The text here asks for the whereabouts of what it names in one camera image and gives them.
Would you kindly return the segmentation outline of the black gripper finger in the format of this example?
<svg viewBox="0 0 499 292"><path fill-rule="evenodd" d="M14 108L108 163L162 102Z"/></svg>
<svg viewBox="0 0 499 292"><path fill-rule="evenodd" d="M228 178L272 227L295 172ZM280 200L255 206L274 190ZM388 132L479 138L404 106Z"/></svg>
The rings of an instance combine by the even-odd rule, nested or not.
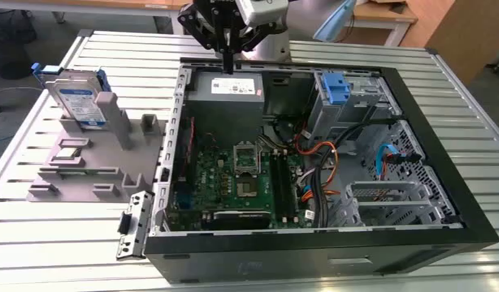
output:
<svg viewBox="0 0 499 292"><path fill-rule="evenodd" d="M222 25L220 20L215 20L211 25L195 5L187 4L178 15L178 22L207 50L220 53L223 72L228 73L228 42L224 34L226 26Z"/></svg>
<svg viewBox="0 0 499 292"><path fill-rule="evenodd" d="M234 73L234 56L240 52L250 52L268 35L283 31L278 22L275 20L267 24L258 25L250 32L240 33L244 28L243 17L238 10L232 11L228 41L228 74Z"/></svg>

